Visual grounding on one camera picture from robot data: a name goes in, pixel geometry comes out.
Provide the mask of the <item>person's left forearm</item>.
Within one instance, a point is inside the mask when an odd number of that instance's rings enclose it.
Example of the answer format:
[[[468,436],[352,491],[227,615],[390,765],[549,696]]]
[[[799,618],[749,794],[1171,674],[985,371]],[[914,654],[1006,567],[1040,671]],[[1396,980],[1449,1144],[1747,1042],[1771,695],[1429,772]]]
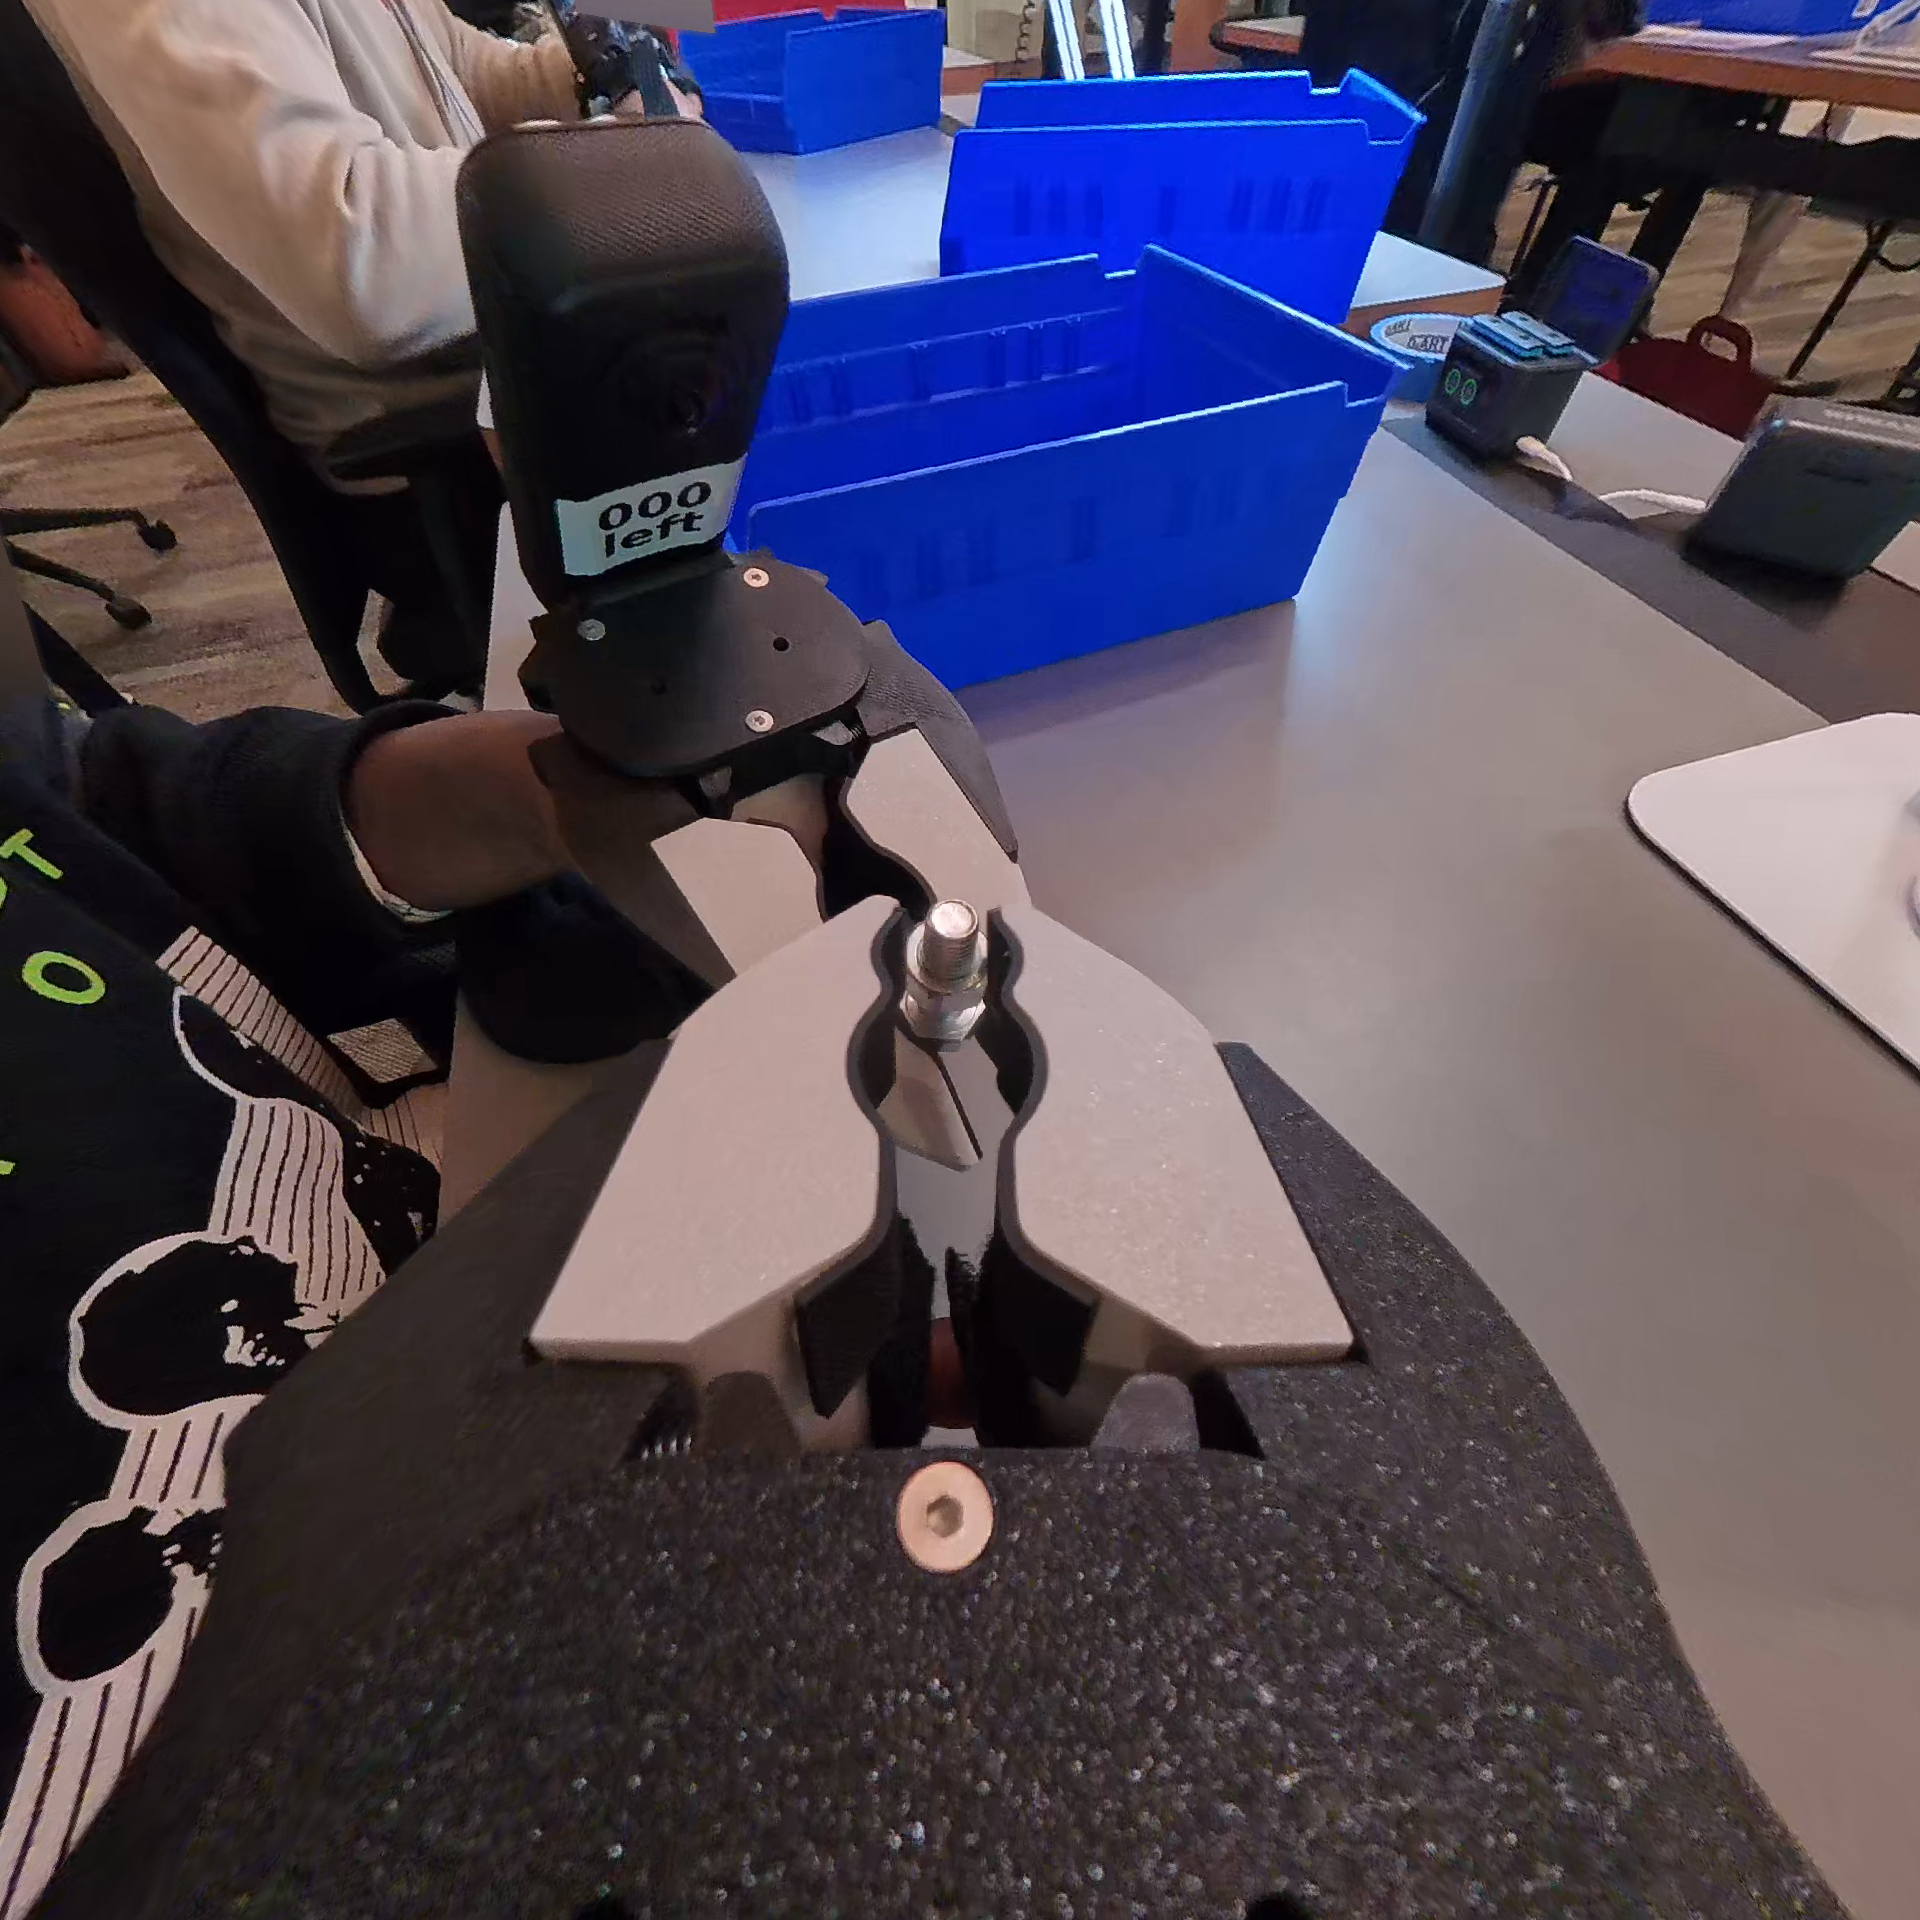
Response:
[[[365,875],[345,785],[372,741],[447,715],[403,700],[355,719],[247,708],[187,725],[125,705],[77,739],[77,804],[178,889],[197,929],[277,976],[443,958],[452,941]]]

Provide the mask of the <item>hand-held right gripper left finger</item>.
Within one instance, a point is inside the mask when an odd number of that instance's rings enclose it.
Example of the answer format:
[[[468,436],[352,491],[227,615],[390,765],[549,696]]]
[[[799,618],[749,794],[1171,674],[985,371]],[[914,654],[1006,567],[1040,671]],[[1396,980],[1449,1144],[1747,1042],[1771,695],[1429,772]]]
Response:
[[[900,910],[856,900],[674,1035],[531,1327],[545,1360],[756,1375],[799,1422],[862,1422],[898,1318],[895,1153],[860,1047],[895,1008]]]

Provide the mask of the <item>white display stand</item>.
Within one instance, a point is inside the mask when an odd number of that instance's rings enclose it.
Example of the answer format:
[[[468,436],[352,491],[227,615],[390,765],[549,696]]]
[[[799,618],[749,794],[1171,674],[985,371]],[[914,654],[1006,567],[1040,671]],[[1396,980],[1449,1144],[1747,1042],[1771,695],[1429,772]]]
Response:
[[[1915,1067],[1915,714],[1651,772],[1626,794],[1626,820]]]

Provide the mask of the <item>red bag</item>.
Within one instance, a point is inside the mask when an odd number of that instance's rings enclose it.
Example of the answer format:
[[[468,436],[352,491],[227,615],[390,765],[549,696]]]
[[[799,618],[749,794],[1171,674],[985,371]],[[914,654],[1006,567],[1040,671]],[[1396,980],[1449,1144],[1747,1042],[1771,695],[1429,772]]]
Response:
[[[1684,337],[1639,334],[1598,375],[1726,440],[1747,440],[1780,389],[1755,363],[1747,327],[1722,313],[1694,322]]]

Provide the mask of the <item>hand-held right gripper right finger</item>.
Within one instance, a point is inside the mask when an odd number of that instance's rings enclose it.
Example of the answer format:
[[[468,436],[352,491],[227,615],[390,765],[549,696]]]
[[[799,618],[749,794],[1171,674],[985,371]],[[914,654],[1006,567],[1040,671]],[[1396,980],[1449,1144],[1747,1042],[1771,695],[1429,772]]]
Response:
[[[994,1360],[1024,1417],[1098,1427],[1139,1375],[1353,1360],[1207,1025],[1035,904],[1001,934],[1031,1081],[997,1165]]]

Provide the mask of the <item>blue plastic bin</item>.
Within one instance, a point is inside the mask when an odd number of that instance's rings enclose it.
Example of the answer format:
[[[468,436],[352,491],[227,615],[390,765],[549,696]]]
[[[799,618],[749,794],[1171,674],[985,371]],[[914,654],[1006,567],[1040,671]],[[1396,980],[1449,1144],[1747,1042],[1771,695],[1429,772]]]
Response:
[[[1015,679],[1291,602],[1396,378],[1159,245],[799,299],[731,544],[949,688]]]
[[[940,124],[947,12],[769,17],[679,36],[703,121],[741,156],[824,156]]]
[[[956,134],[940,273],[1159,245],[1344,322],[1424,115],[1363,72],[1006,79]]]

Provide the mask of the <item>long steel hex bolt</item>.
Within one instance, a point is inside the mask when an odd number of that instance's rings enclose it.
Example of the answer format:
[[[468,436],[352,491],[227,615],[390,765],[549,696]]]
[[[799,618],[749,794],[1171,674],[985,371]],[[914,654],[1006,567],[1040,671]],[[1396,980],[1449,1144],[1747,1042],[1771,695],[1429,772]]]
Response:
[[[923,919],[918,919],[908,929],[905,953],[900,953],[900,986],[905,986],[905,967],[908,967],[914,951],[927,953],[927,961],[923,961],[927,972],[947,972],[947,969],[964,972],[975,967],[988,969],[988,929],[970,900],[947,899],[947,900],[934,900],[923,914]]]

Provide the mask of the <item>person's left hand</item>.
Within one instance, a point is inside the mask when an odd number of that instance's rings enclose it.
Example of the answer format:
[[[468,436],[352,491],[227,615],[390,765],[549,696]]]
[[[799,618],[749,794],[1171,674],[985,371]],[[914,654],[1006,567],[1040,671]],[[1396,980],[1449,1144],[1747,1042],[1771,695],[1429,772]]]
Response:
[[[340,820],[380,899],[443,917],[576,870],[538,759],[559,725],[525,708],[429,719],[372,739]]]

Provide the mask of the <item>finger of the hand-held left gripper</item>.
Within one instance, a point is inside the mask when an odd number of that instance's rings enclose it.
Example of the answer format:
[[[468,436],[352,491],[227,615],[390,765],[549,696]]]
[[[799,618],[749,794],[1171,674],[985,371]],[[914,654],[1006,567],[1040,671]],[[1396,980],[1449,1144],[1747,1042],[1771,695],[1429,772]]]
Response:
[[[692,820],[651,841],[651,854],[731,972],[749,972],[824,926],[813,855],[789,826]],[[884,961],[886,1004],[856,1047],[856,1081],[900,1153],[963,1165],[964,1116],[947,1067],[900,1025],[898,969]]]
[[[1031,904],[1019,855],[1005,854],[923,735],[872,741],[845,785],[839,820],[927,900],[970,900],[982,919],[1006,904]]]

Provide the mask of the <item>steel hex nut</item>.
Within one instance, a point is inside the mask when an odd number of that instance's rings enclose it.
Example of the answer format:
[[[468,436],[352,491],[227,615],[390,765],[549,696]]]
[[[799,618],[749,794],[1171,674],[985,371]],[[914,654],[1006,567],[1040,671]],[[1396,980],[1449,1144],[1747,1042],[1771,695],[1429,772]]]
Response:
[[[900,1032],[919,1047],[958,1051],[988,1011],[988,969],[927,972],[923,961],[923,951],[908,953],[898,1004]]]

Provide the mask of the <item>wood-top desk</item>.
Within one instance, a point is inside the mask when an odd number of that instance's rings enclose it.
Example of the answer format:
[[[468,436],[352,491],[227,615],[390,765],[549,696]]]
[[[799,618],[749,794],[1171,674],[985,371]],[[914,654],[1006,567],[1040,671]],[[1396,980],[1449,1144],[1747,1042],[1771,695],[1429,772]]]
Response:
[[[1435,115],[1463,4],[1288,4],[1291,56],[1315,79],[1348,67]],[[1524,164],[1551,186],[1530,245],[1509,268],[1509,299],[1533,291],[1551,254],[1598,239],[1618,210],[1645,205],[1632,254],[1666,273],[1708,195],[1837,202],[1915,222],[1915,134],[1865,139],[1786,134],[1799,103],[1915,115],[1915,66],[1875,66],[1866,41],[1708,36],[1645,24],[1645,4],[1551,4],[1551,67],[1524,135]],[[1435,129],[1416,135],[1401,230],[1416,239]]]

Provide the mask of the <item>black battery charger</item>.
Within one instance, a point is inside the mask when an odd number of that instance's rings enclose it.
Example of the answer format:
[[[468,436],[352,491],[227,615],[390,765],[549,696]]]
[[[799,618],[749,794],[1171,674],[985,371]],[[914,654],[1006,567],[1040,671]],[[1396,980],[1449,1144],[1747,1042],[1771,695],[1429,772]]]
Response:
[[[1551,436],[1586,371],[1598,371],[1598,360],[1541,320],[1524,312],[1463,320],[1424,419],[1481,462],[1500,462],[1524,440]]]

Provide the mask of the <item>black office chair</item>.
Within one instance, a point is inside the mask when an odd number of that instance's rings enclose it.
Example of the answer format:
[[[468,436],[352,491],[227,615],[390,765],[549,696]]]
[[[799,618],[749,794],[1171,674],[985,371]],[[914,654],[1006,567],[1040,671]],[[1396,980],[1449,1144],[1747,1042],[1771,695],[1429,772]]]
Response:
[[[206,303],[168,273],[134,186],[54,47],[24,4],[4,4],[4,229],[168,385],[247,491],[316,654],[348,708],[386,696],[359,654],[376,580],[352,498],[277,432],[270,406],[221,342]],[[417,696],[480,695],[487,666],[500,481],[468,406],[429,406],[355,429],[336,447],[348,476],[399,476],[404,548],[424,561],[452,633],[403,671]]]

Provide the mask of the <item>blue tape roll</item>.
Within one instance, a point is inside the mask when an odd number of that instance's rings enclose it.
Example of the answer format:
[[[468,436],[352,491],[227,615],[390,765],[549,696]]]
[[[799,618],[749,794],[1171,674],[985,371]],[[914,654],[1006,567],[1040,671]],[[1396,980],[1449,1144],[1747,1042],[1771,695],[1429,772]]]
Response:
[[[1463,313],[1408,312],[1370,327],[1370,344],[1396,363],[1391,400],[1429,406],[1463,322]]]

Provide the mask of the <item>dark grey case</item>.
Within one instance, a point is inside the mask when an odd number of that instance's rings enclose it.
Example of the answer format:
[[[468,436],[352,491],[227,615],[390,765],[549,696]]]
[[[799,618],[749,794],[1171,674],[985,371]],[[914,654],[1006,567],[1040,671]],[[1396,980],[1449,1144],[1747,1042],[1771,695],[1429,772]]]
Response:
[[[1915,524],[1915,418],[1780,397],[1690,524],[1690,556],[1853,582]]]

